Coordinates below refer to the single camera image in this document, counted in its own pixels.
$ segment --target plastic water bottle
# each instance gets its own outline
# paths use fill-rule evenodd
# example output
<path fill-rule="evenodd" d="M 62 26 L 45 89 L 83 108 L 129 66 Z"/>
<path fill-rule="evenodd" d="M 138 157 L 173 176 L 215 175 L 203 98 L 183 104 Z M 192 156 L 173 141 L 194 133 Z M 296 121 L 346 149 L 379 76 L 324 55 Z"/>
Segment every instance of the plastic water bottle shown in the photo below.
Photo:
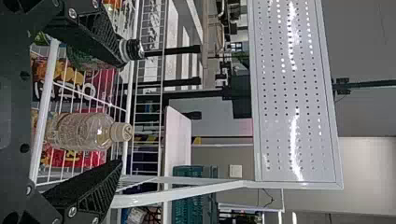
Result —
<path fill-rule="evenodd" d="M 114 122 L 104 113 L 66 113 L 49 121 L 46 140 L 59 149 L 106 151 L 115 142 L 129 141 L 132 134 L 131 124 Z"/>

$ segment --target green crate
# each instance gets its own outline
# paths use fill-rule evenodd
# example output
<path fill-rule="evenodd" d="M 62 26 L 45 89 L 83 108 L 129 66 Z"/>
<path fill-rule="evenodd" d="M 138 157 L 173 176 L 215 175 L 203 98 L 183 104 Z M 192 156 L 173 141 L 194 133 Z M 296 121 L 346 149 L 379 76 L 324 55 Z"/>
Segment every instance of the green crate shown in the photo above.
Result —
<path fill-rule="evenodd" d="M 216 166 L 177 166 L 173 170 L 173 176 L 217 178 L 218 168 Z M 174 185 L 173 188 L 186 187 L 184 185 Z M 187 199 L 175 200 L 172 202 L 172 223 L 173 224 L 203 224 L 204 220 L 212 222 L 213 200 L 216 194 L 200 195 Z"/>

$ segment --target window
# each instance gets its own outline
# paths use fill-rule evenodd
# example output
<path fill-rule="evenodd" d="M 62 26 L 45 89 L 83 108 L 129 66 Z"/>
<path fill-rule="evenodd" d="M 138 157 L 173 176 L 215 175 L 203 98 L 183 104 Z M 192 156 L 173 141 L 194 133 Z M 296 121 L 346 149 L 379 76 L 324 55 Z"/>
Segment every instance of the window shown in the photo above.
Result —
<path fill-rule="evenodd" d="M 242 42 L 234 42 L 230 44 L 231 52 L 241 52 L 242 51 Z"/>

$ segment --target wire shelf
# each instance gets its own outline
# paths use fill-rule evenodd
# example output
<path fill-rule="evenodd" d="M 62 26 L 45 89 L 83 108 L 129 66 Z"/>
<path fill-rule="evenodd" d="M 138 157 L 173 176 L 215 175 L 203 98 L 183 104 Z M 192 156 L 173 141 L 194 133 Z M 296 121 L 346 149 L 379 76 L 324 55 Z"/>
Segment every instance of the wire shelf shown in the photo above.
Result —
<path fill-rule="evenodd" d="M 134 4 L 136 2 L 132 0 L 120 0 L 120 7 L 117 8 L 115 1 L 112 4 L 104 1 L 114 30 L 126 39 L 136 36 L 133 34 L 136 30 L 134 20 L 137 20 Z M 48 58 L 51 50 L 57 54 L 56 62 L 51 62 Z M 63 44 L 51 49 L 33 44 L 31 56 L 34 70 L 32 102 L 34 141 L 44 138 L 45 126 L 35 129 L 38 118 L 43 115 L 50 119 L 53 115 L 60 113 L 106 113 L 116 122 L 129 122 L 127 117 L 131 113 L 131 108 L 122 102 L 128 98 L 125 92 L 132 93 L 132 90 L 128 90 L 132 85 L 124 87 L 123 84 L 133 81 L 133 76 L 130 75 L 134 71 L 133 63 L 127 64 L 123 69 L 81 72 L 67 60 Z M 55 72 L 46 74 L 46 67 L 51 63 L 55 63 Z M 53 80 L 49 94 L 43 93 L 44 76 L 50 76 Z M 39 109 L 43 102 L 49 103 L 48 110 Z M 36 156 L 32 158 L 31 178 L 38 186 L 56 184 L 103 164 L 107 160 L 119 158 L 122 151 L 126 151 L 127 148 L 128 143 L 115 143 L 108 151 L 80 152 L 52 148 L 49 143 L 43 141 L 35 144 L 34 151 L 41 153 L 36 153 Z"/>
<path fill-rule="evenodd" d="M 167 5 L 168 0 L 143 0 L 140 8 L 139 39 L 142 46 L 145 51 L 161 50 L 163 55 L 137 62 L 129 175 L 161 174 Z M 153 81 L 157 84 L 145 84 Z"/>

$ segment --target perforated metal panel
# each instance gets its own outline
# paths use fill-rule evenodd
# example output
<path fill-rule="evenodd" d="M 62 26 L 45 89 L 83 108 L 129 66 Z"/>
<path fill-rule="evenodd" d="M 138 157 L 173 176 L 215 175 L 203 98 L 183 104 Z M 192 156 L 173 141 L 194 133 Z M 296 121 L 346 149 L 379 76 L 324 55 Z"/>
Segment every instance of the perforated metal panel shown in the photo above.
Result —
<path fill-rule="evenodd" d="M 252 0 L 248 9 L 256 180 L 341 188 L 320 1 Z"/>

